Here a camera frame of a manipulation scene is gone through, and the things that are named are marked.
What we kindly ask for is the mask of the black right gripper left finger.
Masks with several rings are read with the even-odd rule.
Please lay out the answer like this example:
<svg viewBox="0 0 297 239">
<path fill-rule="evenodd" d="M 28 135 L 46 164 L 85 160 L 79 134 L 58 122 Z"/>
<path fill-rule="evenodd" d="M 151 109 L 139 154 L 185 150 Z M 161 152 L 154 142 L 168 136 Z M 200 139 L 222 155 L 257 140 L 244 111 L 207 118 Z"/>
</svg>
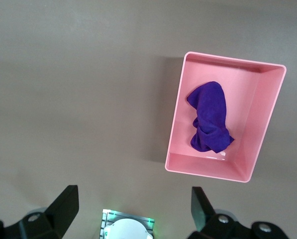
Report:
<svg viewBox="0 0 297 239">
<path fill-rule="evenodd" d="M 0 239 L 61 239 L 78 211 L 78 186 L 69 185 L 43 212 L 32 212 L 8 227 L 0 220 Z"/>
</svg>

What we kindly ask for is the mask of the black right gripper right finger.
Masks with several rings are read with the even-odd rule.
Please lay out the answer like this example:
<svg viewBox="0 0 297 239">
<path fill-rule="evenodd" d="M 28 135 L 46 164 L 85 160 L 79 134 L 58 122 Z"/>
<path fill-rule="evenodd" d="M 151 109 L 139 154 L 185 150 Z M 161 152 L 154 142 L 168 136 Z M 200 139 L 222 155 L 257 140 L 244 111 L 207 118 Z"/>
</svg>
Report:
<svg viewBox="0 0 297 239">
<path fill-rule="evenodd" d="M 217 213 L 202 187 L 192 187 L 191 214 L 196 226 L 190 239 L 286 239 L 285 232 L 269 222 L 254 222 L 250 228 L 231 216 Z"/>
</svg>

